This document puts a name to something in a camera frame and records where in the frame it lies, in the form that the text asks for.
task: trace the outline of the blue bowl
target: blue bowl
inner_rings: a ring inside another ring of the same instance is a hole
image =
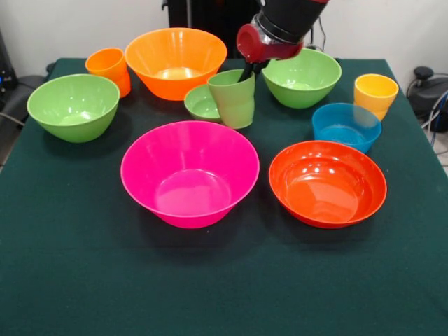
[[[365,108],[336,103],[322,106],[313,115],[315,140],[334,141],[366,153],[381,134],[378,118]]]

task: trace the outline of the white wall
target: white wall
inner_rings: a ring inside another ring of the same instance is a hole
[[[167,27],[161,2],[0,0],[0,28],[17,72],[43,74],[59,57],[125,48],[134,37]],[[448,72],[447,13],[443,0],[331,0],[322,16],[325,51],[335,57],[386,58],[406,86],[417,65]]]
[[[446,0],[331,0],[322,14],[325,51],[385,58],[405,88],[416,66],[448,72],[447,14]]]
[[[19,75],[45,74],[60,57],[125,49],[142,33],[168,27],[162,0],[0,0],[0,29]]]

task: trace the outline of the magenta bowl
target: magenta bowl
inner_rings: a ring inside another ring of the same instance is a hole
[[[152,129],[129,147],[121,163],[129,195],[168,224],[185,229],[222,219],[249,194],[259,172],[248,139],[206,121]]]

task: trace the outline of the small green bowl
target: small green bowl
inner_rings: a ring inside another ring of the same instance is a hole
[[[45,130],[68,142],[96,139],[117,111],[120,90],[93,75],[59,77],[40,86],[28,99],[28,113]]]
[[[196,120],[220,123],[218,107],[211,96],[208,85],[201,85],[189,91],[184,101],[185,107]]]
[[[342,75],[331,56],[311,49],[282,61],[272,60],[262,70],[266,84],[277,100],[293,109],[306,109],[320,102]]]

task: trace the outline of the plastic bowl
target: plastic bowl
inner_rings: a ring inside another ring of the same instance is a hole
[[[201,85],[189,91],[184,103],[194,119],[211,121],[213,123],[221,122],[218,107],[211,96],[208,85]]]
[[[282,61],[271,61],[262,70],[267,87],[277,100],[293,109],[306,109],[321,101],[342,75],[331,56],[311,49]]]
[[[68,142],[96,139],[116,114],[120,90],[111,80],[70,75],[37,88],[28,99],[28,113],[45,130]]]
[[[126,48],[127,64],[156,96],[182,101],[224,63],[227,48],[202,30],[166,28],[151,31]]]
[[[315,140],[335,141],[366,153],[381,134],[378,118],[353,104],[329,104],[314,112]]]
[[[368,156],[329,141],[297,143],[281,151],[269,168],[269,183],[294,217],[325,229],[364,221],[387,194],[386,179]]]
[[[122,183],[141,206],[178,228],[222,219],[254,187],[260,162],[252,144],[226,126],[174,122],[138,138],[121,164]]]

